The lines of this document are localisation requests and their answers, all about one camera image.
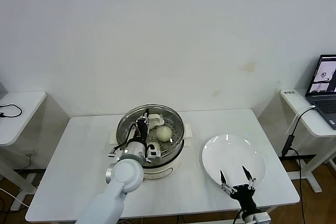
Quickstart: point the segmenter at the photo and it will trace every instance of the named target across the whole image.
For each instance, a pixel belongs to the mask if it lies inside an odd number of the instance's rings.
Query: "wall stain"
[[[217,97],[221,94],[221,92],[222,91],[220,89],[217,89],[217,90],[215,90],[214,92],[211,93],[211,96],[212,97]]]
[[[240,66],[238,69],[241,72],[253,73],[253,72],[256,71],[257,63],[258,62],[256,62],[256,61],[251,61],[249,63],[246,63],[246,64]]]

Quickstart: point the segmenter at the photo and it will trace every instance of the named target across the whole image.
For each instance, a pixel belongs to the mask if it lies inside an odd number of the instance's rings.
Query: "white wall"
[[[144,103],[252,108],[277,146],[287,116],[280,100],[268,105],[335,52],[335,10],[335,0],[0,0],[0,82],[45,90],[70,117]]]

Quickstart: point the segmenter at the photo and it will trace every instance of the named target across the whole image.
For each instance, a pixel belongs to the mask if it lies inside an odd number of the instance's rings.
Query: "laptop screen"
[[[321,55],[306,95],[336,94],[336,55]]]

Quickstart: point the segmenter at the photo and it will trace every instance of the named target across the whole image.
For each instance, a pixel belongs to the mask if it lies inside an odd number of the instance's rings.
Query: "stainless steel steamer lid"
[[[171,161],[173,161],[181,152],[183,148],[183,135],[184,135],[184,124],[180,115],[173,109],[158,105],[158,104],[147,104],[137,107],[124,115],[120,120],[117,129],[117,141],[118,144],[122,144],[126,141],[127,133],[131,125],[143,115],[146,109],[149,109],[150,114],[158,114],[164,119],[164,126],[168,126],[172,130],[172,139],[168,142],[160,142],[156,138],[156,130],[160,126],[149,131],[149,136],[146,142],[158,143],[161,149],[161,159],[155,160],[153,163],[146,163],[143,165],[144,168],[158,168],[164,166]]]

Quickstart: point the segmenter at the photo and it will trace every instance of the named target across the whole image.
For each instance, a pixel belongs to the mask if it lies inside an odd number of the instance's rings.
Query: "black cable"
[[[18,106],[16,106],[15,104],[0,105],[0,108],[8,107],[8,106],[14,106],[14,107],[18,108],[20,110],[20,113],[17,114],[17,115],[4,115],[3,112],[0,112],[0,118],[16,118],[16,117],[18,117],[19,115],[22,114],[22,109],[19,108]]]
[[[304,112],[299,116],[298,120],[296,121],[296,124],[295,124],[294,130],[293,130],[293,132],[292,132],[292,135],[294,135],[294,132],[295,132],[295,130],[296,130],[296,127],[297,127],[298,124],[299,124],[299,121],[300,121],[301,117],[302,117],[304,114],[306,114],[308,111],[310,111],[310,110],[315,110],[315,109],[316,109],[316,108],[310,108],[310,109],[304,111]]]
[[[4,200],[3,200],[3,198],[2,197],[0,197],[0,201],[2,202],[2,210],[0,210],[0,215],[2,215],[2,213],[4,212],[4,210],[5,210],[5,202],[4,202]]]
[[[114,147],[113,149],[114,149],[115,151],[116,151],[117,149],[119,149],[120,147],[122,147],[125,143],[127,143],[127,140],[128,140],[128,138],[129,138],[129,136],[130,136],[130,134],[131,134],[131,131],[132,131],[133,126],[136,127],[137,125],[136,125],[135,123],[132,123],[130,129],[128,130],[128,134],[127,134],[127,137],[126,137],[125,142],[124,142],[123,144],[120,144],[120,145]]]
[[[236,223],[236,220],[238,219],[238,217],[239,217],[239,215],[240,215],[240,213],[241,213],[242,211],[243,211],[242,209],[239,210],[239,212],[237,213],[237,215],[236,215],[235,219],[233,220],[232,224],[235,224],[235,223]]]
[[[293,148],[290,148],[290,150],[295,151],[296,155],[299,157],[299,153],[294,150]],[[303,197],[302,197],[302,186],[301,186],[301,161],[299,159],[299,174],[300,174],[300,197],[301,197],[301,211],[302,211],[302,218],[303,218],[303,223],[306,224],[306,220],[304,219],[305,213],[303,211]]]
[[[32,157],[30,156],[29,157],[29,164],[28,165],[26,165],[25,167],[23,167],[21,170],[18,170],[16,173],[20,173],[20,172],[22,172],[23,170],[25,170],[26,168],[28,168],[31,164],[32,164],[32,159],[31,159]]]

